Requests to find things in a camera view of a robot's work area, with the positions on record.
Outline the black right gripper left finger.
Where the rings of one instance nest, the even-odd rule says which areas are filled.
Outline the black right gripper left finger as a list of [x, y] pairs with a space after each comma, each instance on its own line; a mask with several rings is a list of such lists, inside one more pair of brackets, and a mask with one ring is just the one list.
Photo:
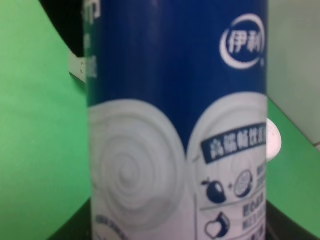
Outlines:
[[91, 199], [48, 239], [92, 240]]

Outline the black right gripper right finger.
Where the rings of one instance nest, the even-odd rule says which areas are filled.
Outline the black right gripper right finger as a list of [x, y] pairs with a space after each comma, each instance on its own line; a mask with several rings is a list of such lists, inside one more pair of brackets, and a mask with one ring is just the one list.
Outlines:
[[300, 226], [286, 214], [266, 202], [267, 240], [319, 240], [320, 238]]

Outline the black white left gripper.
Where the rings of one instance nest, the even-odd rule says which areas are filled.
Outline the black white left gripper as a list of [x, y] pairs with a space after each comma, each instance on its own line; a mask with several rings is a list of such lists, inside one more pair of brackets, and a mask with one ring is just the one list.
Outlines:
[[82, 0], [41, 0], [41, 7], [68, 47], [68, 72], [86, 83]]

